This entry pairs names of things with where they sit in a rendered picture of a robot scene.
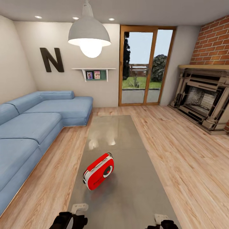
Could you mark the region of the radio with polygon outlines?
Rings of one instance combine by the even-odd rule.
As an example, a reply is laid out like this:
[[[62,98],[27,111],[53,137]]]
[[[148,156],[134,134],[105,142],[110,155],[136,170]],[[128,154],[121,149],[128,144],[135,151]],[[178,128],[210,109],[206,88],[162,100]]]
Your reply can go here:
[[[93,162],[83,174],[83,182],[89,190],[96,189],[114,170],[113,157],[105,153]]]

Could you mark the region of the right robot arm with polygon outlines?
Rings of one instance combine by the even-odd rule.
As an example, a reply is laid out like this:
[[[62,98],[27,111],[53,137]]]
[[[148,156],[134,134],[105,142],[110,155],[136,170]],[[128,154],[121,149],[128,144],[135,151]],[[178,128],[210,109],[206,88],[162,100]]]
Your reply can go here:
[[[167,215],[154,214],[155,226],[148,226],[147,229],[178,229],[174,221]]]

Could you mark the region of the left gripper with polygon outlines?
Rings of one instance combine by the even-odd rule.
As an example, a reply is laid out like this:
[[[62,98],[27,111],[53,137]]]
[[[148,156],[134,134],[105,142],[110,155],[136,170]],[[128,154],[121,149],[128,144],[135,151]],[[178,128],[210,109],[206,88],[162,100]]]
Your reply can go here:
[[[73,229],[83,229],[85,225],[87,225],[88,219],[85,218],[84,215],[73,215],[75,218],[75,224]]]

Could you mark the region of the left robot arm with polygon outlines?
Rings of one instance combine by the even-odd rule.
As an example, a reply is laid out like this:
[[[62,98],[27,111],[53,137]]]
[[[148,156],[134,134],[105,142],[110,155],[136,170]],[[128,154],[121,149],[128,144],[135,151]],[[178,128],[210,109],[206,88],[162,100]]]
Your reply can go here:
[[[88,219],[77,212],[87,211],[88,204],[74,204],[71,212],[60,212],[49,229],[83,229]]]

